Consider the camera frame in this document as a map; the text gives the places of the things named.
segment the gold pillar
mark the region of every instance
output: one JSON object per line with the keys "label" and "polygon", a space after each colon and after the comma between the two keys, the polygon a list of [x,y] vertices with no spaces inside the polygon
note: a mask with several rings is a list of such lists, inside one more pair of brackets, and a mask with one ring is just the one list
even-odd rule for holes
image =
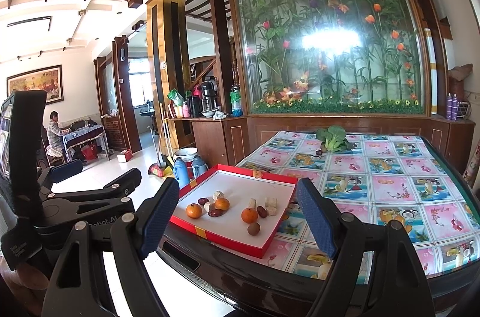
{"label": "gold pillar", "polygon": [[[190,88],[185,0],[149,0],[147,2],[147,49],[158,131],[162,129],[160,104],[170,104],[167,95],[176,89],[184,96]],[[167,121],[173,149],[194,142],[189,121]],[[164,138],[162,153],[167,154]]]}

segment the tile floor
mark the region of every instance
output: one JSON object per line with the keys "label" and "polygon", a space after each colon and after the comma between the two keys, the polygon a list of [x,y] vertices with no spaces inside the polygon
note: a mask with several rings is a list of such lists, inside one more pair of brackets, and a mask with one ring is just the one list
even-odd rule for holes
{"label": "tile floor", "polygon": [[[145,137],[142,143],[145,142],[147,144],[150,142],[152,144],[151,136],[149,137],[150,140],[147,138]],[[153,145],[135,153],[133,159],[127,163],[119,163],[116,157],[113,157],[110,161],[106,159],[95,160],[87,164],[83,172],[54,185],[52,191],[70,192],[102,188],[106,183],[129,169],[138,168],[142,173],[142,183],[130,194],[135,209],[137,209],[145,199],[152,197],[162,184],[159,178],[147,174],[148,167],[155,161],[157,161],[157,154]],[[121,317],[130,317],[131,313],[123,295],[113,254],[105,252],[104,259],[117,314]],[[183,278],[164,263],[155,252],[145,259],[144,264],[160,299],[171,317],[189,315],[192,305],[201,305],[201,307],[195,307],[196,317],[223,317],[233,310],[227,304],[211,297]],[[185,295],[188,295],[188,302],[185,302]]]}

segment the coffee maker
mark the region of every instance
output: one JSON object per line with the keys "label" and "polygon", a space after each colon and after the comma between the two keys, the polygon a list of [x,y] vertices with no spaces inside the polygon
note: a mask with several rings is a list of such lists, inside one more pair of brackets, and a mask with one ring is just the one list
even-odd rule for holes
{"label": "coffee maker", "polygon": [[217,93],[211,80],[206,80],[200,85],[202,92],[202,105],[203,110],[212,110],[217,106]]}

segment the blue textured pad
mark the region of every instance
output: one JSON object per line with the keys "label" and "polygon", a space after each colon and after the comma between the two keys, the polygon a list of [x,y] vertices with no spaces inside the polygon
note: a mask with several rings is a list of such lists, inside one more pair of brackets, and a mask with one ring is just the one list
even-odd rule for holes
{"label": "blue textured pad", "polygon": [[179,184],[173,178],[167,178],[154,197],[146,199],[136,214],[137,232],[142,236],[142,245],[138,251],[141,259],[157,250],[158,243],[165,232],[170,217],[179,201]]}
{"label": "blue textured pad", "polygon": [[83,170],[83,163],[80,159],[76,159],[66,164],[59,165],[58,167],[52,168],[50,171],[50,177],[52,182],[60,183],[65,179],[68,179]]}
{"label": "blue textured pad", "polygon": [[318,248],[331,259],[337,253],[333,231],[317,201],[324,199],[309,178],[297,182],[297,199]]}

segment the display screen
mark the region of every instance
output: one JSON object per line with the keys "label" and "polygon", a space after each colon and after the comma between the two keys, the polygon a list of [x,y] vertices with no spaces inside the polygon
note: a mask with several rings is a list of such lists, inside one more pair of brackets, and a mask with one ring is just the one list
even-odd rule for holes
{"label": "display screen", "polygon": [[2,104],[0,109],[0,175],[10,180],[9,170],[9,131],[13,97]]}

